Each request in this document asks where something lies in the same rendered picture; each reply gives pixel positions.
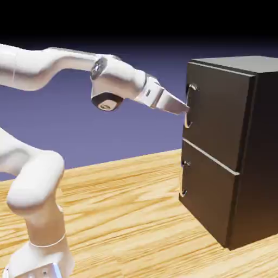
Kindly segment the dark cabinet door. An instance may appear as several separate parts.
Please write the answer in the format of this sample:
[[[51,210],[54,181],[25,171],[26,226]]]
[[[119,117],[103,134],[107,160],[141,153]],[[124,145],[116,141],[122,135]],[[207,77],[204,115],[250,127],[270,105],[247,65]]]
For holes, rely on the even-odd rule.
[[[240,177],[228,166],[184,139],[181,161],[184,168],[183,189],[179,200],[205,229],[224,247],[228,245],[229,221],[233,208],[233,190]]]
[[[255,74],[190,62],[187,68],[189,128],[184,138],[232,171],[239,170],[244,117]]]

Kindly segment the dark wooden cabinet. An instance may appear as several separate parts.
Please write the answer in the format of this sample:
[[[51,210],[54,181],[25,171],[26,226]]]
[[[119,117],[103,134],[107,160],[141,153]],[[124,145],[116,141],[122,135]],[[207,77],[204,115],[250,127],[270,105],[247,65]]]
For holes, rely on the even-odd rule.
[[[225,248],[237,249],[278,234],[278,58],[234,56],[190,62],[256,76],[244,117],[237,171],[241,175],[233,190]]]

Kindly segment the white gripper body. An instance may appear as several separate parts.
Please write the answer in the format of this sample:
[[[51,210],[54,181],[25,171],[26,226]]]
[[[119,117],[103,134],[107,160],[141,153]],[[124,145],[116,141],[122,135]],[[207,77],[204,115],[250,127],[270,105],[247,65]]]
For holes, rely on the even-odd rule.
[[[155,107],[157,109],[163,110],[165,112],[169,112],[175,115],[179,115],[182,113],[188,113],[189,107],[186,103],[181,101],[179,98],[168,92],[167,90],[163,90],[160,94],[158,101],[156,102]]]

